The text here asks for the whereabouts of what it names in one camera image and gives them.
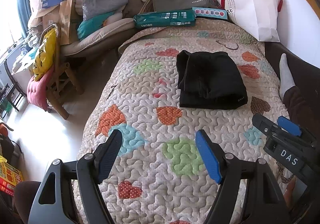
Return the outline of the brown trouser leg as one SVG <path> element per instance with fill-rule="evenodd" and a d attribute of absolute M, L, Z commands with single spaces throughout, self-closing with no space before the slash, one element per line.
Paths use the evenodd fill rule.
<path fill-rule="evenodd" d="M 285 92 L 283 103 L 293 123 L 306 128 L 315 137 L 319 137 L 319 118 L 313 113 L 297 86 Z"/>

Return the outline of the light blue shapes box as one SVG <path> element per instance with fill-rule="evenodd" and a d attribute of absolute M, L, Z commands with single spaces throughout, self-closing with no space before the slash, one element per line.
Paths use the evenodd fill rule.
<path fill-rule="evenodd" d="M 193 7 L 196 17 L 227 20 L 227 11 L 215 8 Z"/>

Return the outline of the yellow cushion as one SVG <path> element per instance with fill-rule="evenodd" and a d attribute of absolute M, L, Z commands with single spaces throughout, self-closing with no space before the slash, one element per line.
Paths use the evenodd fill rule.
<path fill-rule="evenodd" d="M 56 44 L 56 29 L 49 30 L 43 38 L 33 63 L 34 80 L 39 81 L 52 67 Z"/>

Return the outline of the wooden rattan chair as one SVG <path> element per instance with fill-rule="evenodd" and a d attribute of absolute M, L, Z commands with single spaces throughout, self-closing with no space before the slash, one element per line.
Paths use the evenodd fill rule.
<path fill-rule="evenodd" d="M 43 42 L 44 36 L 54 31 L 56 36 L 55 54 L 53 61 L 53 73 L 46 85 L 46 98 L 49 110 L 56 111 L 63 119 L 68 119 L 69 113 L 63 107 L 66 96 L 70 91 L 75 90 L 78 94 L 84 92 L 80 82 L 76 78 L 75 73 L 71 69 L 69 62 L 62 61 L 60 57 L 60 41 L 61 41 L 61 28 L 59 24 L 52 24 L 47 27 L 41 35 L 40 43 Z"/>

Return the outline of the white paper shopping bag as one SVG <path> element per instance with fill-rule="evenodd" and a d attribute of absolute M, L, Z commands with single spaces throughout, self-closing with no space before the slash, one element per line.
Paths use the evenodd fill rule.
<path fill-rule="evenodd" d="M 278 12 L 282 0 L 216 0 L 229 18 L 257 41 L 279 42 Z"/>

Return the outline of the teal folded cloth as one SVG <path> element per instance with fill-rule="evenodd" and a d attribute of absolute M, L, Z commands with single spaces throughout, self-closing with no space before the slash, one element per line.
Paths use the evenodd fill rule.
<path fill-rule="evenodd" d="M 101 29 L 104 21 L 112 15 L 114 15 L 114 11 L 97 15 L 88 20 L 83 20 L 77 29 L 78 39 L 82 41 L 90 34 Z"/>

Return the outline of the beige folded mattress pad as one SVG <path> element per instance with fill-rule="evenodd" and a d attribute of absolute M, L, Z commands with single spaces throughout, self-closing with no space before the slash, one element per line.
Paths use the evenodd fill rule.
<path fill-rule="evenodd" d="M 134 29 L 135 23 L 133 18 L 124 18 L 113 22 L 87 36 L 84 40 L 76 41 L 69 45 L 61 46 L 61 54 L 63 56 L 72 56 L 81 51 L 94 46 L 95 44 L 107 39 L 117 33 Z"/>

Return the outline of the pink cushion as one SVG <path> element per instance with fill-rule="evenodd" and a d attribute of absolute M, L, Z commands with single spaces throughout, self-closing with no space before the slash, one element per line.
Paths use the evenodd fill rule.
<path fill-rule="evenodd" d="M 27 100 L 29 104 L 33 104 L 42 108 L 44 111 L 48 109 L 47 97 L 46 97 L 46 87 L 52 78 L 54 72 L 54 66 L 43 75 L 43 77 L 36 81 L 35 77 L 29 80 L 27 86 Z"/>

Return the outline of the heart patterned quilt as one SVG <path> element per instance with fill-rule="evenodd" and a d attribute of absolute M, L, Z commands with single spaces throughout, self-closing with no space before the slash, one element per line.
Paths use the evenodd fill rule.
<path fill-rule="evenodd" d="M 127 40 L 86 122 L 78 155 L 95 151 L 113 130 L 123 144 L 110 176 L 99 187 L 116 223 L 203 223 L 218 186 L 196 148 L 197 130 L 237 158 L 263 158 L 281 190 L 292 174 L 264 152 L 266 137 L 255 113 L 272 121 L 288 116 L 280 81 L 265 45 L 239 26 L 199 19 L 193 27 L 148 28 Z M 180 106 L 177 55 L 221 52 L 235 62 L 248 102 L 235 110 Z"/>

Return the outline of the white sock foot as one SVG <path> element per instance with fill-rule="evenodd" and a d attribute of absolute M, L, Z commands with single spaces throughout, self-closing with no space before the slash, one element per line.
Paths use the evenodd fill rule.
<path fill-rule="evenodd" d="M 295 86 L 295 81 L 293 79 L 292 73 L 288 66 L 287 56 L 285 53 L 283 53 L 280 58 L 279 72 L 280 72 L 279 95 L 281 99 L 284 99 L 285 92 Z"/>

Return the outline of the brown paper bag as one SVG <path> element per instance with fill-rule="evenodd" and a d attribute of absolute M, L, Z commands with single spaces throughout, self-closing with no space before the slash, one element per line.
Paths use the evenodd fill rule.
<path fill-rule="evenodd" d="M 61 45 L 69 45 L 73 42 L 74 26 L 72 24 L 74 4 L 73 0 L 60 3 L 59 25 L 61 27 Z"/>

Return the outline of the green long box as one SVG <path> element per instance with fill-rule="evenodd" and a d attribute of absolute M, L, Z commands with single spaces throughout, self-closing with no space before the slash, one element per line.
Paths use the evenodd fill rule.
<path fill-rule="evenodd" d="M 134 16 L 136 28 L 168 27 L 168 26 L 194 26 L 196 15 L 192 9 L 149 12 Z"/>

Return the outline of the red yellow box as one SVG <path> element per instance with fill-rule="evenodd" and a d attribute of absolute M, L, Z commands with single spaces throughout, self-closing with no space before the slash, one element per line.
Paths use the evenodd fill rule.
<path fill-rule="evenodd" d="M 0 158 L 0 189 L 13 196 L 17 184 L 24 181 L 23 175 L 21 171 L 8 164 L 3 156 L 0 156 Z"/>

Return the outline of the black pants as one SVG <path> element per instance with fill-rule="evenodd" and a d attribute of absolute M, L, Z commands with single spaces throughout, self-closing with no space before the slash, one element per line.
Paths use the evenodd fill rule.
<path fill-rule="evenodd" d="M 235 110 L 247 104 L 246 87 L 228 53 L 183 50 L 176 67 L 181 107 Z"/>

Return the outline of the blue flat box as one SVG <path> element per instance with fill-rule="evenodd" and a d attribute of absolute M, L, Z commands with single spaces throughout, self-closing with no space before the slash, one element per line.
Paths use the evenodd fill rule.
<path fill-rule="evenodd" d="M 50 8 L 50 7 L 59 5 L 63 1 L 66 1 L 66 0 L 44 0 L 42 2 L 42 8 Z"/>

